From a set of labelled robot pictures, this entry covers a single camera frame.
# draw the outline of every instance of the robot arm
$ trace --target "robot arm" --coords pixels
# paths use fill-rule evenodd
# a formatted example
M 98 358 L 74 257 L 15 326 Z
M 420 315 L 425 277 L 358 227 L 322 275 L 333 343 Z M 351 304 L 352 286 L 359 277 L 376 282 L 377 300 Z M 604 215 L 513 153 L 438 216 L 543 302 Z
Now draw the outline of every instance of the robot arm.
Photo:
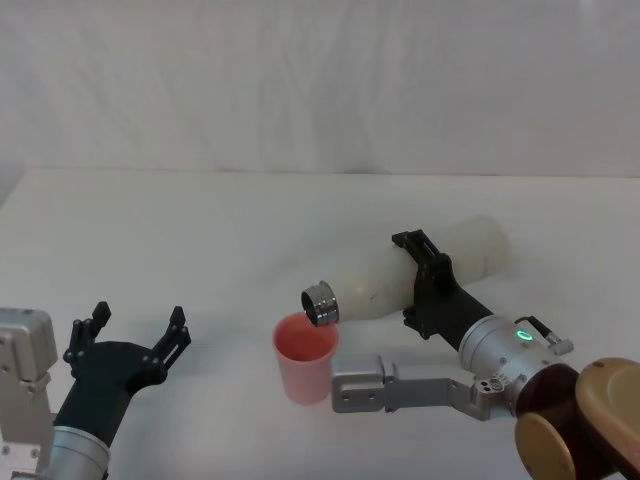
M 448 405 L 484 421 L 503 409 L 518 418 L 518 452 L 536 480 L 600 479 L 615 471 L 640 478 L 639 364 L 605 359 L 578 374 L 560 359 L 573 349 L 571 341 L 535 317 L 512 322 L 494 315 L 460 287 L 451 259 L 421 230 L 394 235 L 393 242 L 417 263 L 405 325 L 425 340 L 441 335 L 475 380 L 468 385 L 455 369 L 378 356 L 338 357 L 332 364 L 336 412 Z M 547 345 L 522 328 L 525 320 Z
M 0 358 L 8 367 L 0 377 L 5 382 L 0 480 L 106 479 L 109 447 L 132 397 L 164 382 L 191 343 L 181 307 L 174 309 L 167 331 L 151 349 L 128 342 L 96 343 L 110 316 L 106 302 L 100 302 L 92 318 L 74 322 L 64 360 L 76 381 L 52 424 L 44 388 L 47 369 L 56 361 L 51 319 L 44 312 L 0 310 Z M 20 375 L 6 375 L 17 366 Z

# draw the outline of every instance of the green led light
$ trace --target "green led light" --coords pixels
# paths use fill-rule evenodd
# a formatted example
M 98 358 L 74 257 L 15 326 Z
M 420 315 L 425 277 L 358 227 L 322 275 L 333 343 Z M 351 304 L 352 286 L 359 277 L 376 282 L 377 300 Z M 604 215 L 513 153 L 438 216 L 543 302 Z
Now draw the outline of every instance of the green led light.
M 518 331 L 516 331 L 516 336 L 520 340 L 524 340 L 525 342 L 530 342 L 531 340 L 533 340 L 533 335 L 531 335 L 526 330 L 518 330 Z

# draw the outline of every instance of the pink cup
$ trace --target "pink cup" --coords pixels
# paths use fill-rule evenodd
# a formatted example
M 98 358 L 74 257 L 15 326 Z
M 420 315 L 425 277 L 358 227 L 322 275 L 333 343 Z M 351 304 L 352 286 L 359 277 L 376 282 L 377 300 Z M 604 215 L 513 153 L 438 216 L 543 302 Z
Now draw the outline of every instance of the pink cup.
M 276 325 L 273 347 L 287 396 L 300 405 L 324 400 L 331 390 L 331 357 L 338 348 L 336 327 L 314 327 L 304 313 L 294 313 Z

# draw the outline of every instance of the black gripper bracket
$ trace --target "black gripper bracket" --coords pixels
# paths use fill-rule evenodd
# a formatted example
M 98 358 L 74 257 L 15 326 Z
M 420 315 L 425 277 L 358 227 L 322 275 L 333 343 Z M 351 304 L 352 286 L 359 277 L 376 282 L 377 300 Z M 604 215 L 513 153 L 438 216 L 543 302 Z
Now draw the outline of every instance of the black gripper bracket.
M 100 302 L 92 317 L 73 322 L 63 358 L 76 379 L 54 424 L 88 432 L 111 445 L 131 398 L 159 385 L 191 343 L 182 307 L 175 307 L 169 326 L 153 348 L 129 342 L 99 342 L 96 337 L 111 317 Z
M 458 285 L 451 258 L 422 230 L 397 233 L 391 240 L 418 264 L 414 304 L 403 311 L 404 324 L 425 340 L 439 334 L 458 350 L 467 330 L 491 311 Z

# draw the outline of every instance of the gray metal bracket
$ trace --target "gray metal bracket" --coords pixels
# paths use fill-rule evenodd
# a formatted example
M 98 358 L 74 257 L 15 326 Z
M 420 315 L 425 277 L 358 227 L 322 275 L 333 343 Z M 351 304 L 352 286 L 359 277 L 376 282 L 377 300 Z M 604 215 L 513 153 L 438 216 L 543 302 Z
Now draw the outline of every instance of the gray metal bracket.
M 506 387 L 497 376 L 468 385 L 460 368 L 400 365 L 379 355 L 336 357 L 331 368 L 332 404 L 337 413 L 449 406 L 485 421 L 495 407 L 502 406 Z
M 46 386 L 57 360 L 51 318 L 0 308 L 0 480 L 36 473 L 49 461 L 53 422 Z

